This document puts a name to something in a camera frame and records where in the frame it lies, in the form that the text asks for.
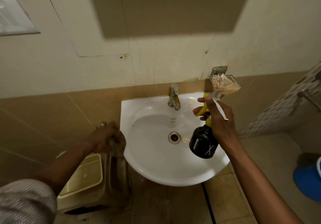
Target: wall-mounted soap holder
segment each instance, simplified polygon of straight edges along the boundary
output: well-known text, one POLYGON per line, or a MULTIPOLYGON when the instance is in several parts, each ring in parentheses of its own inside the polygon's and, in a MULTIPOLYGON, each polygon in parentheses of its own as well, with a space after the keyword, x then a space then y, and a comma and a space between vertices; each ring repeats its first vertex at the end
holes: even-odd
MULTIPOLYGON (((214 67, 212 68, 211 74, 209 75, 210 80, 212 81, 212 78, 214 75, 222 75, 224 74, 225 76, 227 76, 227 78, 229 78, 230 80, 232 80, 237 86, 239 86, 239 84, 236 82, 235 78, 233 75, 226 75, 227 71, 227 66, 219 66, 219 67, 214 67)), ((224 95, 217 93, 215 91, 213 91, 212 95, 216 98, 222 98, 224 95)))

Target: cloth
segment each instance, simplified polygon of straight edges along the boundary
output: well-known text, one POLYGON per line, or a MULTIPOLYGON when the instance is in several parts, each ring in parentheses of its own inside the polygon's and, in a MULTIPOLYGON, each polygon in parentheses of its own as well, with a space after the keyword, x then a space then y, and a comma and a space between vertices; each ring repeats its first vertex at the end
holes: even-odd
POLYGON ((34 179, 0 188, 0 224, 52 224, 57 212, 53 190, 34 179))

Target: black spray bottle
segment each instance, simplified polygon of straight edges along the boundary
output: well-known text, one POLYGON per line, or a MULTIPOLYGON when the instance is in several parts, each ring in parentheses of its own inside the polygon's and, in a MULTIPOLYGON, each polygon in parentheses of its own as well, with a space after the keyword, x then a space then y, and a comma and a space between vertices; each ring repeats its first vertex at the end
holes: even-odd
MULTIPOLYGON (((203 108, 195 116, 203 115, 207 110, 207 105, 204 103, 203 108)), ((205 121, 205 125, 198 127, 194 130, 191 141, 189 142, 189 148, 191 151, 203 159, 209 159, 213 157, 217 146, 219 145, 212 132, 212 120, 211 116, 205 121)))

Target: white sink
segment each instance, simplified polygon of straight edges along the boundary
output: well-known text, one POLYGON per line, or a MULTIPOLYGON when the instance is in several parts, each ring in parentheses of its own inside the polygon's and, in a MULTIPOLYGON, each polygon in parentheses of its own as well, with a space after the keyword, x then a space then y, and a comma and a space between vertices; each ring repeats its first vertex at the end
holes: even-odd
POLYGON ((210 159, 199 158, 189 149, 194 129, 204 125, 192 112, 203 105, 197 101, 203 95, 179 95, 178 112, 168 106, 169 96, 122 101, 120 130, 127 143, 124 156, 134 170, 156 183, 189 186, 210 179, 230 162, 220 146, 210 159), (178 144, 169 142, 171 132, 181 135, 178 144))

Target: person's left hand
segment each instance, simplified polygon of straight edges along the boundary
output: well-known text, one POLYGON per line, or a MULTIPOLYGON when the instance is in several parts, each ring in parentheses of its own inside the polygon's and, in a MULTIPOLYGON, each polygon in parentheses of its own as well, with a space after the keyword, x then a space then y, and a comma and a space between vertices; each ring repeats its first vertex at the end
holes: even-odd
POLYGON ((95 153, 108 153, 111 151, 111 146, 108 141, 113 138, 116 143, 119 142, 122 133, 119 131, 114 121, 101 123, 100 127, 85 139, 86 142, 91 143, 93 152, 95 153))

